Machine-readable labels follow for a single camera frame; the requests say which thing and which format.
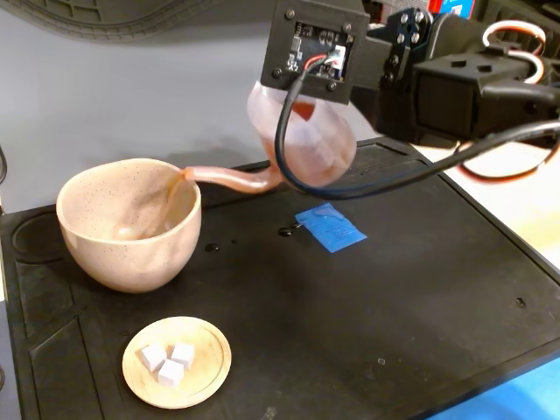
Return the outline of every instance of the black silicone mat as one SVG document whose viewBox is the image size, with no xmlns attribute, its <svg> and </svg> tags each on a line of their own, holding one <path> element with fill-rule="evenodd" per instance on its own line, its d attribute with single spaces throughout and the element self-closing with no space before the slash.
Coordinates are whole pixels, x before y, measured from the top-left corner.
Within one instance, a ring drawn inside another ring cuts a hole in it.
<svg viewBox="0 0 560 420">
<path fill-rule="evenodd" d="M 376 139 L 343 183 L 419 159 Z M 191 261 L 144 295 L 88 278 L 52 206 L 0 218 L 26 420 L 426 417 L 558 356 L 557 274 L 445 176 L 333 202 L 367 235 L 334 254 L 304 228 L 278 234 L 319 200 L 287 189 L 202 192 Z M 207 252 L 210 243 L 220 249 Z M 140 401 L 121 372 L 131 337 L 170 316 L 213 323 L 233 355 L 212 398 L 175 411 Z"/>
<path fill-rule="evenodd" d="M 0 7 L 50 32 L 95 41 L 157 35 L 222 0 L 0 0 Z"/>
</svg>

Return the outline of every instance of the speckled ceramic bowl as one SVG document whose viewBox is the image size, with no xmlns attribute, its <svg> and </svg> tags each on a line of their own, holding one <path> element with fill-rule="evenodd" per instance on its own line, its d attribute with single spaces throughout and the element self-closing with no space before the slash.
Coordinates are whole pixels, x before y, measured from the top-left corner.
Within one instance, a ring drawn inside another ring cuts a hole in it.
<svg viewBox="0 0 560 420">
<path fill-rule="evenodd" d="M 178 172 L 165 162 L 130 159 L 84 171 L 62 187 L 56 213 L 64 241 L 92 278 L 142 293 L 183 269 L 199 239 L 200 190 L 183 182 L 170 197 Z"/>
</svg>

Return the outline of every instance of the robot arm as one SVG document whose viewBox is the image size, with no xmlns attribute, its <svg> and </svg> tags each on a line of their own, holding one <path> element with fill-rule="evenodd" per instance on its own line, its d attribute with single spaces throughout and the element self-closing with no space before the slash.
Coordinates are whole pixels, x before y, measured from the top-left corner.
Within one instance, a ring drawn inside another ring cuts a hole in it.
<svg viewBox="0 0 560 420">
<path fill-rule="evenodd" d="M 278 0 L 261 83 L 288 90 L 317 57 L 334 55 L 306 76 L 302 95 L 352 102 L 377 132 L 413 144 L 449 147 L 557 119 L 560 64 L 489 45 L 486 29 L 420 9 L 375 26 L 361 0 Z"/>
</svg>

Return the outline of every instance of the white cube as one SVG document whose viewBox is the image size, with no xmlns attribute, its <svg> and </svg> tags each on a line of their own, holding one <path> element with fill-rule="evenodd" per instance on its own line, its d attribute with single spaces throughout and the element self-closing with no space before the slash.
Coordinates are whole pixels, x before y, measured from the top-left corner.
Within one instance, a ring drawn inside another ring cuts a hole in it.
<svg viewBox="0 0 560 420">
<path fill-rule="evenodd" d="M 194 346 L 192 344 L 177 343 L 171 353 L 171 360 L 180 363 L 186 370 L 191 370 L 194 361 Z"/>
<path fill-rule="evenodd" d="M 183 365 L 173 360 L 166 360 L 157 373 L 157 381 L 164 387 L 176 388 L 183 379 Z"/>
<path fill-rule="evenodd" d="M 153 372 L 161 367 L 167 359 L 167 353 L 159 343 L 150 344 L 140 352 L 142 363 Z"/>
</svg>

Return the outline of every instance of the plastic jug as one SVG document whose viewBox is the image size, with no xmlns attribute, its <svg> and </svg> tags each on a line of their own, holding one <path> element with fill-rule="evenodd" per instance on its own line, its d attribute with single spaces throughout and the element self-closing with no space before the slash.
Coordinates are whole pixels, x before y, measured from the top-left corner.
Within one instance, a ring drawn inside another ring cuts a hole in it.
<svg viewBox="0 0 560 420">
<path fill-rule="evenodd" d="M 186 179 L 227 186 L 242 193 L 263 193 L 282 183 L 277 167 L 274 138 L 286 93 L 256 83 L 248 98 L 248 117 L 259 133 L 270 167 L 259 172 L 190 166 Z M 321 100 L 300 97 L 294 104 L 285 137 L 285 157 L 298 179 L 309 186 L 326 186 L 350 167 L 356 140 L 346 119 Z"/>
</svg>

